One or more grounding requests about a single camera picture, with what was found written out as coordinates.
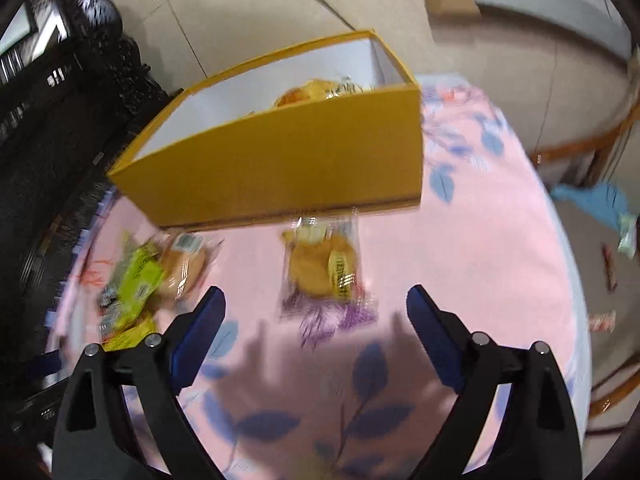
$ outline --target plastic wrapper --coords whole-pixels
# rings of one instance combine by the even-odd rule
[[[635,215],[620,215],[620,243],[618,244],[618,252],[626,254],[630,260],[636,255],[636,248],[638,247],[637,222],[638,217]]]
[[[377,303],[360,281],[355,215],[299,218],[282,240],[280,317],[301,318],[303,346],[378,319]]]
[[[146,336],[156,331],[154,317],[149,312],[143,312],[132,327],[104,341],[102,348],[104,348],[106,352],[121,350],[123,348],[133,348]]]
[[[312,79],[302,86],[287,90],[274,103],[274,108],[290,105],[300,101],[331,99],[341,95],[361,94],[366,89],[353,83],[349,77],[343,77],[340,82],[324,79]]]
[[[206,263],[207,250],[202,236],[172,232],[160,256],[164,279],[158,294],[163,299],[180,300],[193,288]]]
[[[156,256],[158,250],[154,244],[148,242],[136,247],[132,237],[126,235],[123,257],[97,298],[98,328],[103,342],[122,334],[137,322],[146,301],[162,282],[164,273]]]

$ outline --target blue cloth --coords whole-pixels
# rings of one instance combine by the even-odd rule
[[[554,200],[571,200],[601,224],[620,232],[620,215],[628,212],[625,193],[613,184],[603,182],[589,189],[558,184],[551,190]]]

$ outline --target metal screw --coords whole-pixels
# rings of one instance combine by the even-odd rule
[[[484,332],[473,332],[471,335],[471,340],[479,346],[484,346],[489,344],[491,339]]]
[[[145,345],[154,348],[160,344],[162,336],[160,334],[149,334],[145,337]]]
[[[544,341],[536,341],[533,343],[533,348],[536,349],[536,352],[541,353],[542,355],[551,352],[551,348],[549,348],[549,345]]]
[[[84,347],[84,355],[88,355],[89,357],[93,357],[100,351],[100,345],[98,343],[91,343]]]

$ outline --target pink bedsheet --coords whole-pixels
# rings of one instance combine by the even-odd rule
[[[420,208],[358,221],[364,285],[379,304],[376,324],[335,335],[315,351],[301,349],[299,321],[277,319],[282,225],[207,235],[224,241],[199,293],[220,287],[227,314],[179,400],[229,480],[406,478],[455,400],[407,319],[404,301],[416,283],[469,330],[500,344],[547,341],[567,372],[575,343],[568,270],[516,135],[479,89],[424,88],[423,103]],[[125,230],[143,242],[155,228],[123,198],[97,234],[82,276],[65,291],[57,333],[65,333],[75,305],[86,311],[85,343],[97,340],[95,296]],[[163,330],[171,318],[158,316]],[[135,391],[126,396],[149,462],[164,468]],[[505,401],[494,402],[470,467],[486,459]]]

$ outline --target open box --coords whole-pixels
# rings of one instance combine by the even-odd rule
[[[310,79],[346,76],[372,89],[273,108]],[[292,46],[184,91],[109,176],[161,227],[415,205],[420,89],[371,31]]]

